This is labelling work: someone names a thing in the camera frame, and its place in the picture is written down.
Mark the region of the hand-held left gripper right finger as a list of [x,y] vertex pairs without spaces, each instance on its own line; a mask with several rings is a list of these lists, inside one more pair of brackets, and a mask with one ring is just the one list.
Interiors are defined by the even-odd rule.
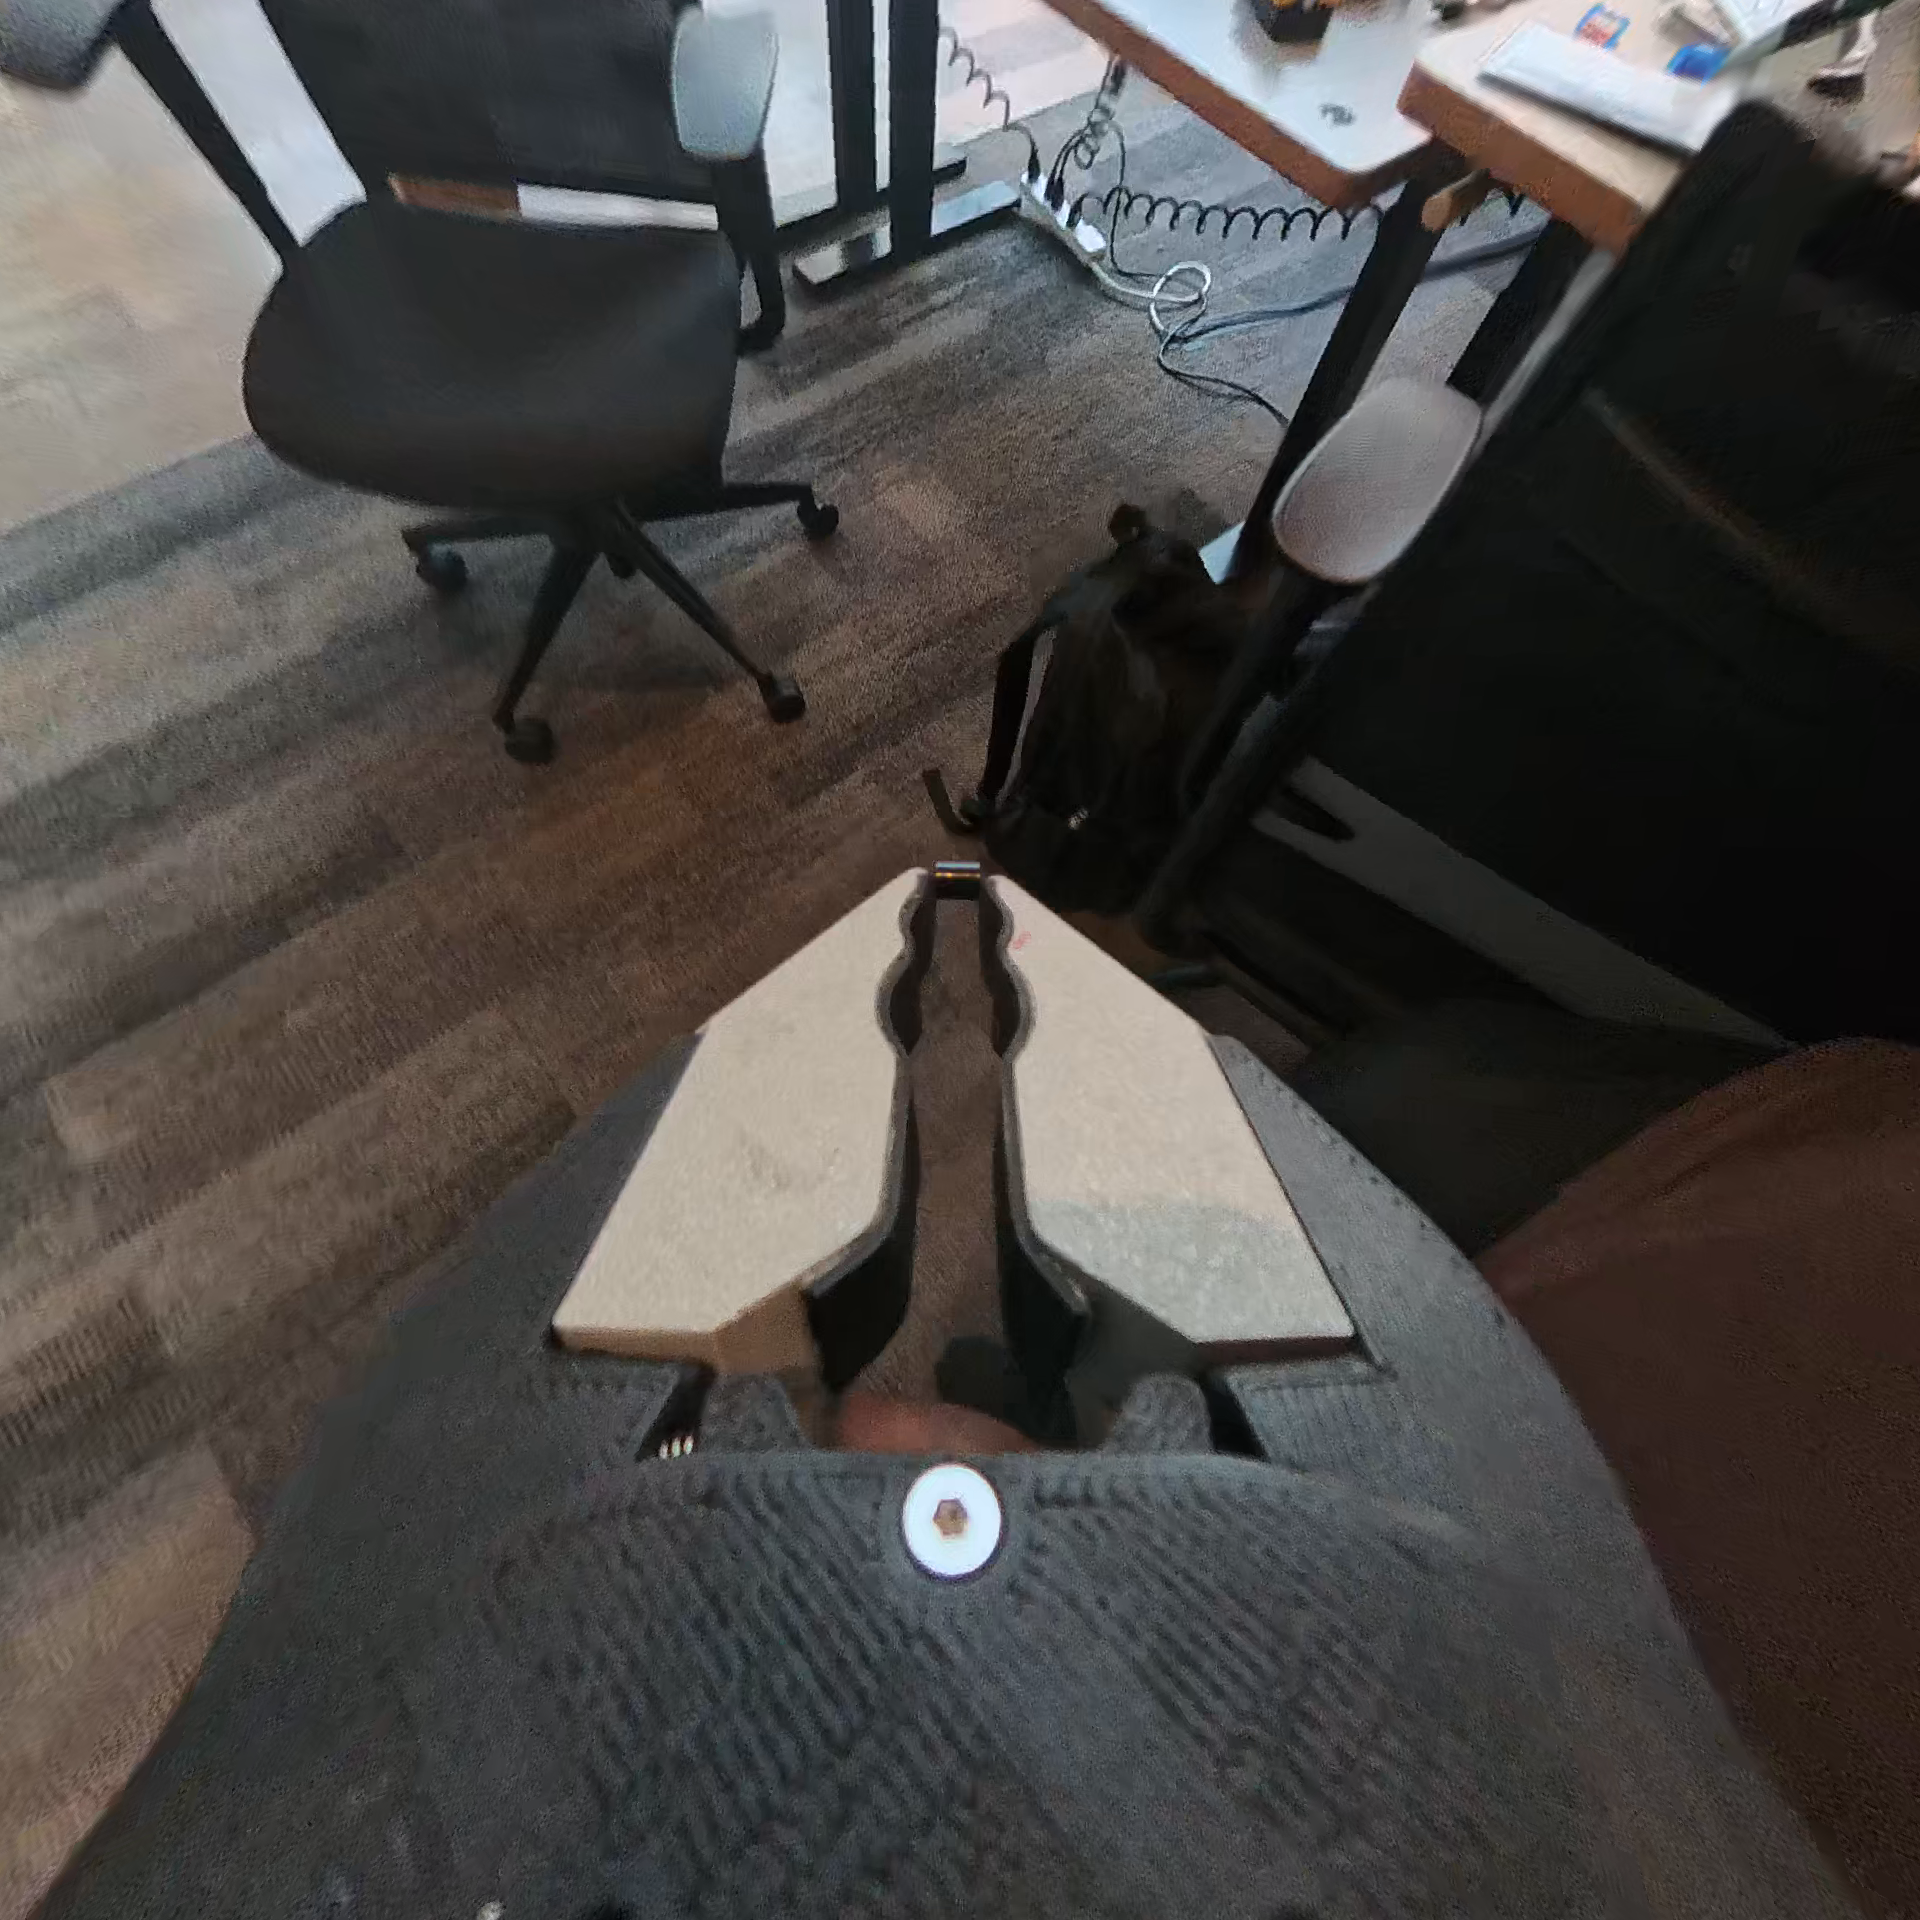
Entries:
[[981,878],[1005,1334],[1044,1412],[1151,1373],[1356,1353],[1356,1315],[1211,1030],[1020,883]]

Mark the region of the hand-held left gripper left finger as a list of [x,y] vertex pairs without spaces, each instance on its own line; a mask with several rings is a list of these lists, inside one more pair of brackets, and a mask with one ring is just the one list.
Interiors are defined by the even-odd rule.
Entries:
[[720,1008],[629,1169],[554,1337],[566,1348],[845,1388],[911,1266],[910,1049],[930,871],[901,871]]

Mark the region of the black desk legs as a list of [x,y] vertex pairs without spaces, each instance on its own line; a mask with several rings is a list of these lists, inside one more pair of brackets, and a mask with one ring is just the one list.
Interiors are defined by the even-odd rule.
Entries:
[[808,296],[903,274],[1020,212],[1007,180],[938,194],[967,172],[967,160],[938,157],[938,29],[935,0],[826,3],[835,196],[779,228],[808,242],[794,256],[794,281]]

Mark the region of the wooden neighbour desk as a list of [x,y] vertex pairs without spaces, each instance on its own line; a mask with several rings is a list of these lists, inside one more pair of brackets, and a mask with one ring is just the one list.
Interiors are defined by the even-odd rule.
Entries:
[[[1603,106],[1673,104],[1633,130],[1523,78],[1583,67]],[[1916,3],[1464,3],[1421,44],[1401,110],[1468,172],[1530,196],[1603,251],[1622,251],[1712,122],[1770,98],[1812,130],[1916,172]]]

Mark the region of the dark backpack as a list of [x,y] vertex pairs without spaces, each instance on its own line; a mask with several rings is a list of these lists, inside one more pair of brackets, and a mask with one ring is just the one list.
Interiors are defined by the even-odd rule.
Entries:
[[998,652],[976,783],[954,795],[927,766],[927,787],[946,830],[980,837],[1047,906],[1129,917],[1283,631],[1283,585],[1218,582],[1134,505],[1108,537]]

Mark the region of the person's torso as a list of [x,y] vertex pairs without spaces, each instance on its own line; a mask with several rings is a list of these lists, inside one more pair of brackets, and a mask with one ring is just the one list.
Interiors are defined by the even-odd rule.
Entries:
[[1920,1051],[1724,1078],[1480,1257],[1743,1736],[1875,1914],[1920,1889]]

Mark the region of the black office chair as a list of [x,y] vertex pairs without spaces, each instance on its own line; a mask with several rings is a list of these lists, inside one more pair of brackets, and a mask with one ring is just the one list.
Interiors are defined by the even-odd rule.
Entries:
[[1143,931],[1335,1022],[1916,1043],[1916,200],[1739,104],[1497,402],[1232,693]]
[[162,96],[281,260],[244,354],[252,435],[291,465],[455,516],[409,526],[436,596],[464,545],[540,537],[548,561],[490,728],[547,765],[519,696],[592,570],[646,575],[758,690],[806,715],[648,537],[655,521],[789,505],[722,476],[735,367],[784,325],[762,127],[767,10],[592,0],[259,3],[364,196],[293,238],[154,3],[107,39]]

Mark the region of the white power strip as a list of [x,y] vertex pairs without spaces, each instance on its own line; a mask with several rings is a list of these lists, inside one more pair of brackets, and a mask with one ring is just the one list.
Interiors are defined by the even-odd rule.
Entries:
[[1044,169],[1020,172],[1020,217],[1038,228],[1047,242],[1071,251],[1083,267],[1100,274],[1112,264],[1112,238],[1088,214],[1073,212],[1071,188],[1047,180]]

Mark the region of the white keyboard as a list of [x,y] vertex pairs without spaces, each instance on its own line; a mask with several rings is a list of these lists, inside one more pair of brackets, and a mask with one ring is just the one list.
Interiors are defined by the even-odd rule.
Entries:
[[1743,104],[1734,81],[1648,70],[1542,20],[1495,39],[1480,63],[1480,78],[1673,154],[1701,154]]

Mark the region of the black metal desk frame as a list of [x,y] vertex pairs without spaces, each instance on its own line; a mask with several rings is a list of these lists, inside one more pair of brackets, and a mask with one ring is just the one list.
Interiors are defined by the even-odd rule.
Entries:
[[1295,412],[1283,424],[1283,441],[1266,462],[1254,505],[1234,531],[1234,545],[1211,540],[1202,547],[1207,561],[1227,561],[1218,575],[1222,582],[1259,577],[1270,564],[1270,513],[1280,505],[1283,481],[1303,465],[1308,448],[1360,402],[1368,374],[1380,363],[1380,352],[1401,325],[1401,313],[1413,299],[1438,249],[1438,229],[1423,228],[1423,200],[1441,188],[1441,169],[1441,157],[1427,157],[1421,169],[1413,169],[1401,196],[1380,217],[1380,235],[1364,260],[1350,296],[1342,299],[1335,336],[1308,374]]

